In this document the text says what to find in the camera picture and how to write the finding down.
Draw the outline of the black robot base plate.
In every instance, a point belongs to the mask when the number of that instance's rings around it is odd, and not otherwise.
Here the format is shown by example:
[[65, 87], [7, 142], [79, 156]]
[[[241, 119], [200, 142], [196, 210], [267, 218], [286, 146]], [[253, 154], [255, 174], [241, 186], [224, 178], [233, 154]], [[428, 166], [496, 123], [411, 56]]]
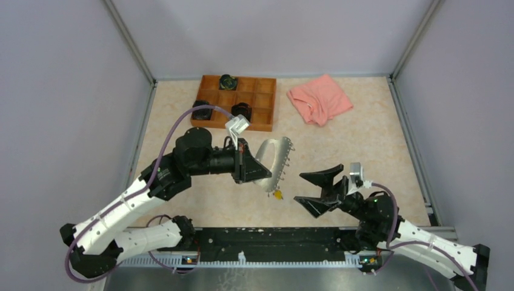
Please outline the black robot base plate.
[[163, 247], [163, 252], [200, 254], [200, 261], [236, 261], [244, 253], [251, 263], [320, 263], [343, 261], [358, 251], [377, 247], [358, 237], [355, 227], [205, 227], [197, 228], [188, 246]]

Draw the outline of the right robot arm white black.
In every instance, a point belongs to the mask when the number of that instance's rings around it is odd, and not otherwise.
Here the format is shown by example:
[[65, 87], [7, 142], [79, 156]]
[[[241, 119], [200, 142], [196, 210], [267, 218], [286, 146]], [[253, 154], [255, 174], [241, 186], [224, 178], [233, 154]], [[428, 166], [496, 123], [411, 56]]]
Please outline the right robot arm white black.
[[417, 261], [451, 280], [460, 290], [485, 290], [490, 248], [465, 246], [428, 232], [399, 214], [392, 191], [365, 179], [360, 163], [350, 165], [348, 176], [334, 178], [342, 164], [327, 170], [300, 173], [300, 177], [321, 188], [319, 197], [296, 196], [294, 200], [313, 217], [336, 209], [359, 221], [355, 241], [359, 250], [388, 250]]

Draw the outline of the metal key holder plate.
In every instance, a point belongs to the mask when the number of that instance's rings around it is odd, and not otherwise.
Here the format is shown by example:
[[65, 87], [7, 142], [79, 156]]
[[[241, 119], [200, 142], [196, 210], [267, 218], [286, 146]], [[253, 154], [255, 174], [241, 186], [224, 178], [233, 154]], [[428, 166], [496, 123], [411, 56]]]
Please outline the metal key holder plate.
[[254, 181], [266, 194], [279, 190], [279, 182], [284, 180], [284, 169], [290, 166], [289, 154], [295, 151], [290, 138], [282, 136], [266, 139], [259, 147], [255, 158], [271, 172], [271, 177]]

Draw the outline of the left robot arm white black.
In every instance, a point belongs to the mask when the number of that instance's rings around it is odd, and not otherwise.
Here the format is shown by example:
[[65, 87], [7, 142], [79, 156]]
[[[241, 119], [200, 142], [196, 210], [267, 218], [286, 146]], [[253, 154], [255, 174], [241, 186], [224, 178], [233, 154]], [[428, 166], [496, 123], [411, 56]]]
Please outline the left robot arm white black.
[[246, 140], [226, 138], [223, 147], [214, 147], [207, 129], [190, 128], [176, 140], [171, 153], [154, 160], [106, 208], [87, 221], [61, 227], [61, 238], [68, 246], [65, 270], [69, 277], [91, 283], [133, 256], [157, 249], [190, 249], [195, 228], [186, 216], [136, 230], [130, 230], [130, 225], [189, 189], [193, 176], [214, 174], [229, 174], [238, 184], [272, 175], [252, 155]]

